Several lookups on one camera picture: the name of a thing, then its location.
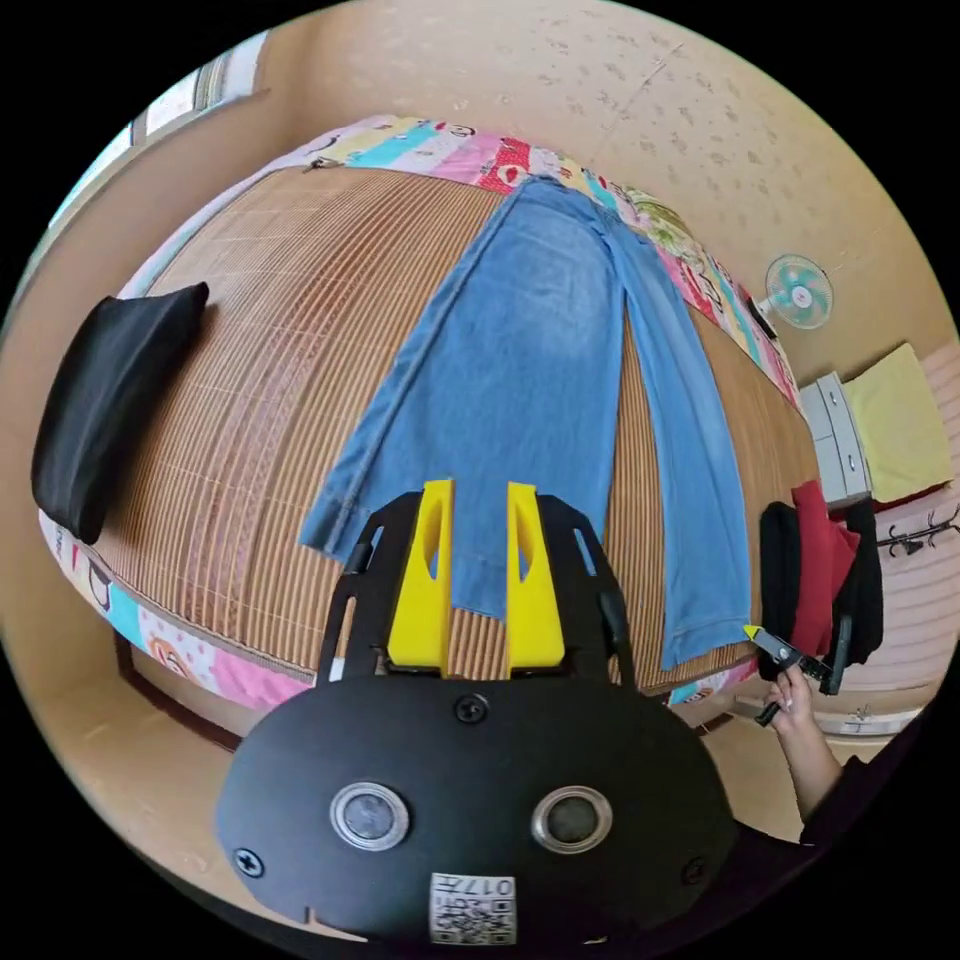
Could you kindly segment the person's right hand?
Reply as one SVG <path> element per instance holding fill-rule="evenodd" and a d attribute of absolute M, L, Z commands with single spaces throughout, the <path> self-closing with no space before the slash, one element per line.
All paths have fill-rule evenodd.
<path fill-rule="evenodd" d="M 781 671 L 771 683 L 766 705 L 778 707 L 771 725 L 783 744 L 817 731 L 811 697 L 807 677 L 797 664 Z"/>

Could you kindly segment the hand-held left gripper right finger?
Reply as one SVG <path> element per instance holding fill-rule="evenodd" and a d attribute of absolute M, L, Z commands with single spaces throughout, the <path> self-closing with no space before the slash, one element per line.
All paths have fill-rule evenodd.
<path fill-rule="evenodd" d="M 552 670 L 565 644 L 543 522 L 532 485 L 507 485 L 506 663 L 510 672 Z"/>

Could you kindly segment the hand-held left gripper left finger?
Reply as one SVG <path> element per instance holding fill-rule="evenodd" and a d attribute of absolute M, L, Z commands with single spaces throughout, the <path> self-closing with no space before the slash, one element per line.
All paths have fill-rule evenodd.
<path fill-rule="evenodd" d="M 393 667 L 445 672 L 452 614 L 454 481 L 426 483 L 387 642 Z"/>

